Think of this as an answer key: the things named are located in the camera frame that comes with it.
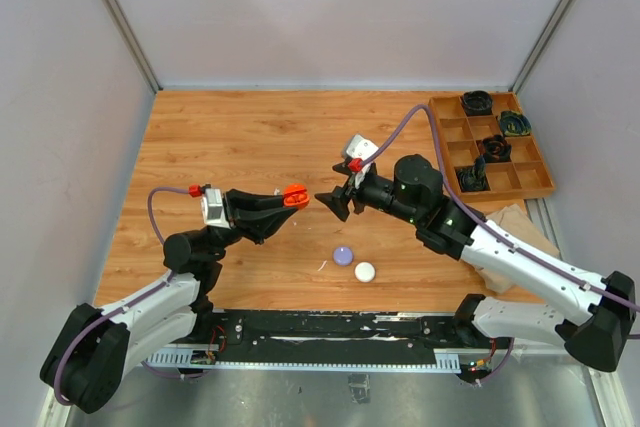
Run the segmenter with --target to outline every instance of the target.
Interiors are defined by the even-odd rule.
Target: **crumpled paper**
[[[531,222],[529,216],[520,208],[519,205],[510,205],[502,210],[489,214],[489,220],[493,220],[496,224],[509,232],[511,235],[519,238],[527,244],[542,250],[543,252],[554,257],[560,256],[560,251],[553,245],[538,228]],[[476,272],[484,279],[487,289],[497,294],[504,294],[515,284],[508,278],[500,274],[489,272],[482,267],[475,267]]]

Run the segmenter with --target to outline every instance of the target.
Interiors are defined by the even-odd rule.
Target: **white wall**
[[[558,0],[119,0],[165,86],[508,87]]]
[[[152,95],[101,0],[0,12],[0,423],[22,427],[69,311],[97,288]]]
[[[569,260],[625,272],[638,293],[639,85],[640,0],[577,0],[521,95],[558,186]],[[619,368],[637,421],[639,356],[630,341]]]

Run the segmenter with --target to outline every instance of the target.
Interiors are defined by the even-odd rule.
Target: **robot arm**
[[[58,393],[86,413],[106,404],[122,378],[165,345],[176,339],[208,342],[213,304],[207,293],[218,280],[226,248],[242,238],[262,244],[309,202],[300,185],[284,195],[223,194],[203,186],[192,196],[202,197],[206,227],[166,239],[169,272],[102,308],[76,307],[42,366],[41,380],[56,388],[57,374]]]
[[[333,167],[334,171],[347,175],[347,181],[331,193],[317,194],[316,198],[342,221],[349,217],[352,202],[355,213],[370,206],[409,222],[416,228],[417,239],[427,248],[500,273],[546,302],[524,304],[502,302],[484,295],[467,296],[454,318],[456,332],[465,343],[476,345],[483,336],[524,338],[564,346],[574,358],[594,369],[616,369],[635,314],[590,289],[569,282],[520,253],[517,247],[589,286],[633,302],[634,283],[629,277],[616,271],[603,279],[599,274],[578,269],[535,249],[491,221],[486,226],[478,225],[442,193],[442,174],[420,155],[398,160],[393,180],[379,176],[375,163],[361,168],[360,159],[376,151],[373,142],[354,136],[343,149],[344,161]],[[473,213],[486,221],[480,212]],[[509,247],[494,233],[508,238],[516,246]]]

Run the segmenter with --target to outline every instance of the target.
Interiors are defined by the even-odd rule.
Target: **wood grain surface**
[[[186,188],[211,183],[272,194],[304,183],[312,194],[342,185],[331,166],[354,133],[381,144],[415,104],[439,92],[161,92],[113,239],[96,302],[133,293],[165,272],[162,248],[146,212],[156,186]],[[419,113],[378,159],[378,172],[392,177],[403,155],[420,153],[435,165],[426,115]],[[492,212],[512,202],[474,204]],[[200,229],[199,201],[158,194],[156,218],[164,235]],[[376,267],[360,283],[352,267],[339,267],[333,250],[346,245],[355,262]],[[346,223],[315,199],[264,245],[243,240],[228,249],[224,268],[209,294],[216,307],[245,309],[336,309],[454,311],[467,293],[485,293],[468,265],[436,255],[415,239],[415,230],[367,209]],[[519,288],[501,296],[533,301]]]

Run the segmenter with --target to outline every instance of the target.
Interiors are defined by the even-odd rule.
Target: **orange wooden tray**
[[[507,137],[511,144],[511,162],[488,163],[486,166],[489,190],[462,192],[456,169],[473,165],[480,155],[482,139],[500,134],[496,117],[505,110],[522,113],[513,93],[493,93],[491,115],[468,117],[459,95],[432,97],[429,105],[435,113],[440,146],[447,177],[456,194],[465,202],[491,200],[537,199],[551,194],[555,185],[540,148],[533,135]]]

